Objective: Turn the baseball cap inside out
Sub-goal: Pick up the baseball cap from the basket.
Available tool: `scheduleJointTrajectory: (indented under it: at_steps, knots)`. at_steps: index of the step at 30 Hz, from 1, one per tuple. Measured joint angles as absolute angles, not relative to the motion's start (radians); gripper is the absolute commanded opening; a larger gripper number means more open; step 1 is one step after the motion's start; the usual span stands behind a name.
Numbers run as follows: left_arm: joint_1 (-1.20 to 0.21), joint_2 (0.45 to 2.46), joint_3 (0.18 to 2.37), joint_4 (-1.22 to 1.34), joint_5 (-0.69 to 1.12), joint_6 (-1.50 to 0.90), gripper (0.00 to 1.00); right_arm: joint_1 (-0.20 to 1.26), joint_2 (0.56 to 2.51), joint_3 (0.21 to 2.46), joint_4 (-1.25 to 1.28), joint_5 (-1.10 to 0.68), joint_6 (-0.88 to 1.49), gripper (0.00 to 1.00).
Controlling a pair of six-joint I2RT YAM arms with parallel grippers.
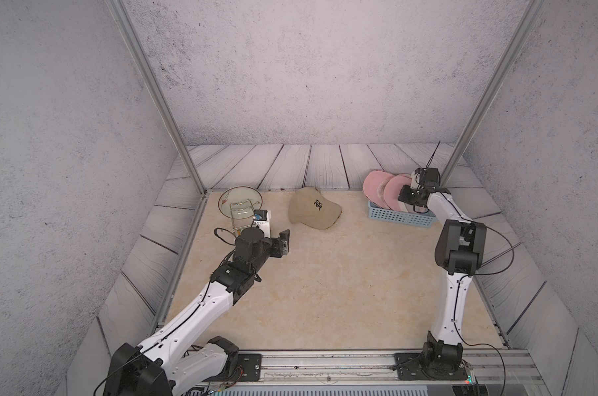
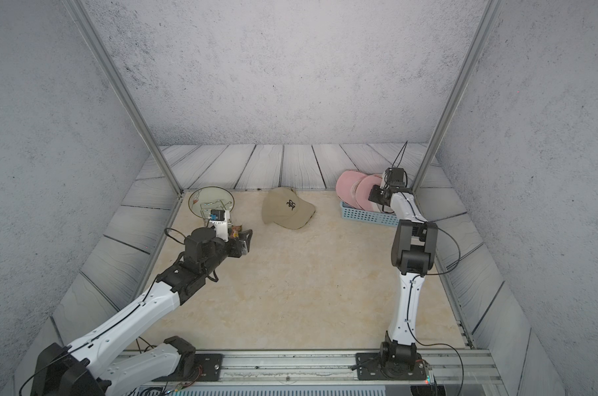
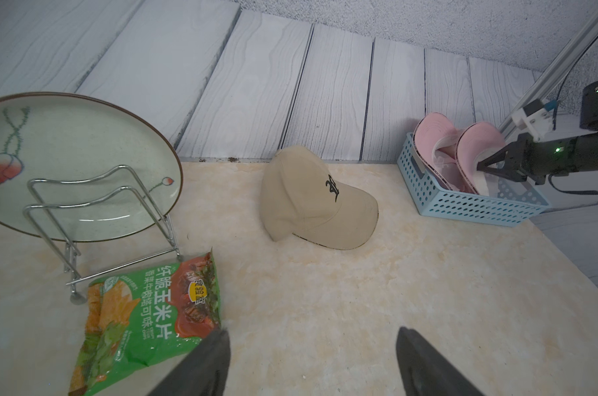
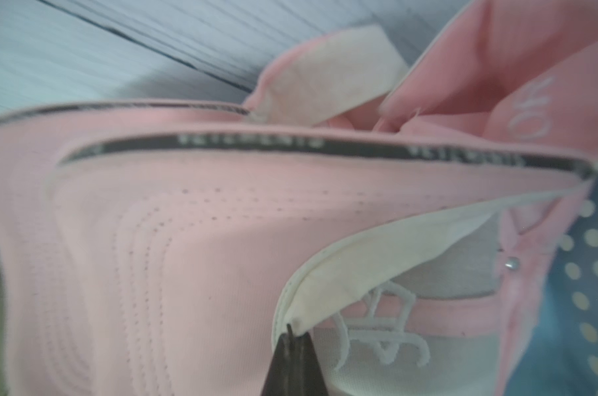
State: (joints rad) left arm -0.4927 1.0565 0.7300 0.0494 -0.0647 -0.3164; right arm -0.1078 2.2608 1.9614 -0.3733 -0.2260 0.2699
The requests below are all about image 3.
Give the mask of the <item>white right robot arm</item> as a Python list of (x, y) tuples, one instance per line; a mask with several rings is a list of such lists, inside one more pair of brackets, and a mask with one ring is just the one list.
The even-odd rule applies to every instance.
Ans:
[[(573, 173), (598, 171), (598, 81), (586, 86), (582, 93), (579, 128), (586, 135), (558, 140), (544, 140), (556, 129), (558, 101), (544, 103), (539, 99), (521, 107), (512, 115), (521, 131), (517, 140), (477, 163), (477, 170), (512, 182), (532, 180), (537, 185)], [(571, 195), (598, 195), (598, 191), (571, 191)]]

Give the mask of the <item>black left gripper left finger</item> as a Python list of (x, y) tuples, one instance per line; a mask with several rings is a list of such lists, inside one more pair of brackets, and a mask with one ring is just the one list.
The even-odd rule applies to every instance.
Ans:
[(223, 395), (230, 362), (229, 333), (225, 329), (216, 329), (175, 366), (149, 395)]

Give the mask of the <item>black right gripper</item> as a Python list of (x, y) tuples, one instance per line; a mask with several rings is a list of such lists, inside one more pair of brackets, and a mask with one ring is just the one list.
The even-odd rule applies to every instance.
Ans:
[(547, 148), (545, 143), (535, 142), (529, 133), (522, 133), (504, 148), (482, 151), (477, 156), (476, 170), (512, 182), (530, 179), (535, 185), (543, 185), (551, 171)]

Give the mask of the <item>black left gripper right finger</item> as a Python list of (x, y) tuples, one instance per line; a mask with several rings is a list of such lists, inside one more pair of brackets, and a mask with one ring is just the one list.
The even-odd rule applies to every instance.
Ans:
[(399, 329), (396, 358), (407, 395), (483, 395), (412, 328)]

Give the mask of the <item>beige baseball cap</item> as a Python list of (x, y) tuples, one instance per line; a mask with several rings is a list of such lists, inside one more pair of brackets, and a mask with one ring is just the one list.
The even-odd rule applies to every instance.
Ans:
[(295, 235), (352, 250), (372, 237), (379, 206), (366, 191), (336, 181), (319, 157), (296, 145), (279, 150), (264, 170), (259, 214), (275, 242)]

